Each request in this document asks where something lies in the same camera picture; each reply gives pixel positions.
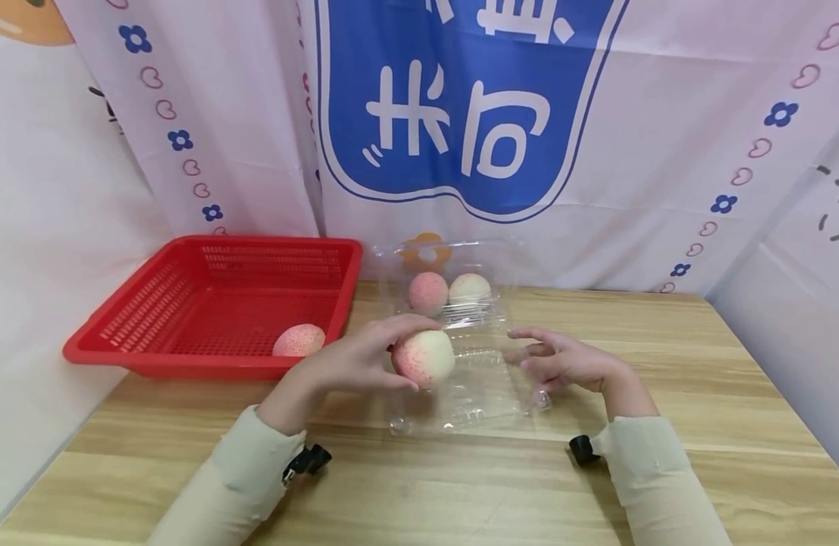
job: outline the white backdrop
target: white backdrop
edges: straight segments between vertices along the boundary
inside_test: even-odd
[[[177,232],[314,203],[370,246],[521,236],[524,283],[706,293],[839,128],[839,0],[539,0],[534,34],[484,0],[58,5]]]
[[[80,53],[34,22],[0,34],[0,519],[125,375],[64,341],[171,238]]]
[[[839,136],[711,301],[839,465]]]

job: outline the orange flower logo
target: orange flower logo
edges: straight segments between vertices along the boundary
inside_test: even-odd
[[[425,231],[411,240],[404,241],[404,246],[410,246],[398,251],[403,260],[404,269],[411,272],[435,271],[438,274],[443,272],[443,264],[446,264],[452,258],[452,248],[442,245],[442,242],[443,238],[440,235],[432,234],[430,231]],[[421,256],[424,249],[434,253],[433,261],[430,260],[430,256]]]
[[[0,0],[0,34],[35,46],[74,42],[52,0]]]

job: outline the wall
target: wall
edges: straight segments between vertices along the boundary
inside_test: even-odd
[[[124,375],[65,339],[171,236],[76,47],[41,40],[0,34],[0,519]]]
[[[710,295],[839,466],[839,138]]]

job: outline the blue flower pattern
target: blue flower pattern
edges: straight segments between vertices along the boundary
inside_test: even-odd
[[[798,111],[798,103],[778,102],[771,107],[771,113],[765,117],[767,127],[786,127],[792,121],[792,116]]]
[[[674,265],[673,271],[671,271],[672,277],[682,277],[687,274],[687,271],[691,269],[691,264],[677,264]]]
[[[728,214],[731,212],[731,207],[737,202],[737,196],[721,195],[716,197],[716,202],[710,207],[710,212],[717,212],[719,214]]]
[[[152,44],[147,39],[146,29],[139,24],[133,25],[133,27],[128,27],[126,24],[120,25],[119,35],[125,40],[125,49],[128,52],[149,53],[152,50]]]
[[[139,24],[134,24],[131,27],[126,24],[121,24],[119,26],[119,35],[122,36],[122,40],[125,40],[125,49],[130,53],[149,53],[152,51],[152,43],[149,41],[147,31]],[[195,143],[192,142],[189,131],[185,129],[168,132],[167,139],[171,141],[171,148],[175,152],[195,148]],[[316,178],[319,178],[319,171],[316,171]],[[220,220],[224,217],[222,207],[219,205],[203,207],[201,213],[208,222]]]
[[[167,139],[171,141],[171,148],[173,148],[175,152],[195,148],[195,143],[192,143],[189,131],[185,129],[167,133]]]
[[[201,212],[203,213],[203,218],[205,218],[205,220],[207,220],[208,222],[212,222],[213,220],[219,220],[222,219],[222,217],[224,217],[224,214],[222,213],[222,208],[218,205],[211,205],[209,207],[202,208]]]

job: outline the person's left hand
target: person's left hand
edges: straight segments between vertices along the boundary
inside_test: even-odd
[[[438,322],[419,315],[369,322],[357,333],[298,362],[259,404],[258,418],[292,436],[304,429],[329,391],[416,391],[418,386],[413,381],[386,371],[386,350],[402,337],[440,328]]]

